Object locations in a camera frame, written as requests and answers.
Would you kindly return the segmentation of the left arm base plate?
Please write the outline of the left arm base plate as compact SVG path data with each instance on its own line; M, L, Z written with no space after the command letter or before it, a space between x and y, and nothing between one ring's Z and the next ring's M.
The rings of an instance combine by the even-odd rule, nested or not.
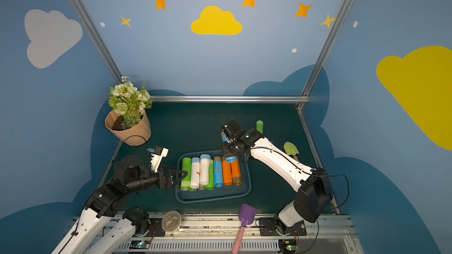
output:
M148 219L148 229L143 234L138 234L137 236L151 238L151 237L164 237L165 230L162 228L161 218L149 218Z

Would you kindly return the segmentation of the blue trash bag roll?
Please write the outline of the blue trash bag roll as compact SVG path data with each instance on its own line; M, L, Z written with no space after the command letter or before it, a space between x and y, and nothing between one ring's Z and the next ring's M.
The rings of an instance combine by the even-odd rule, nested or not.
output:
M238 158L236 156L229 156L229 157L225 157L225 161L228 163L233 163L235 161L237 161Z
M214 186L216 188L223 186L222 159L220 156L214 157Z

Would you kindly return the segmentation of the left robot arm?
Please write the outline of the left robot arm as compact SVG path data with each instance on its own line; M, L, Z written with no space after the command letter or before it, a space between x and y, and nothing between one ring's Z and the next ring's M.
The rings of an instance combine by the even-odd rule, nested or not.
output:
M137 207L124 212L109 233L95 245L99 231L112 221L120 209L129 202L133 193L153 187L162 190L175 188L186 178L186 171L160 166L156 171L142 164L136 155L123 158L115 165L115 175L99 187L87 200L80 217L54 249L55 254L111 254L122 243L135 235L154 232L149 214Z

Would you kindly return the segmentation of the white trash bag roll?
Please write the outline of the white trash bag roll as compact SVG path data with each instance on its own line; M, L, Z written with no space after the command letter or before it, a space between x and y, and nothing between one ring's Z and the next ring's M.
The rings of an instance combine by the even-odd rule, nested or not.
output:
M191 160L190 188L198 189L200 186L200 158L193 157Z
M211 156L209 154L202 154L200 156L200 185L209 184L209 168Z

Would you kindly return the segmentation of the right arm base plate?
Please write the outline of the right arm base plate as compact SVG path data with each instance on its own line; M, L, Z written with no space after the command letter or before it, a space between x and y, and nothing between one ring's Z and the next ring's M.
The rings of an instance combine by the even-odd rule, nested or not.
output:
M261 236L306 236L306 226L304 221L300 221L295 225L288 227L279 219L275 218L258 218L257 223Z

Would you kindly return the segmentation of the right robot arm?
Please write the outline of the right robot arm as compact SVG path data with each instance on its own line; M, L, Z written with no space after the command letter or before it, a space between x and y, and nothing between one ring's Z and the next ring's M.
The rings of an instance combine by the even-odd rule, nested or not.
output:
M225 123L222 131L226 136L222 141L222 151L227 159L251 156L280 175L297 193L295 200L274 217L279 234L287 235L301 221L317 221L333 199L329 176L323 168L314 169L296 161L261 132L256 129L245 131L234 119Z

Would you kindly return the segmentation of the orange trash bag roll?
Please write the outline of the orange trash bag roll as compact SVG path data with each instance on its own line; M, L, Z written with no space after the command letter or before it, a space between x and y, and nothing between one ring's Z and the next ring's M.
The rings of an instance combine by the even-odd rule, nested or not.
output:
M222 157L221 164L222 164L223 185L230 186L233 184L231 164L226 161L225 157Z
M233 184L236 186L240 186L242 184L242 176L241 176L241 169L240 169L240 161L236 160L231 165L231 176Z

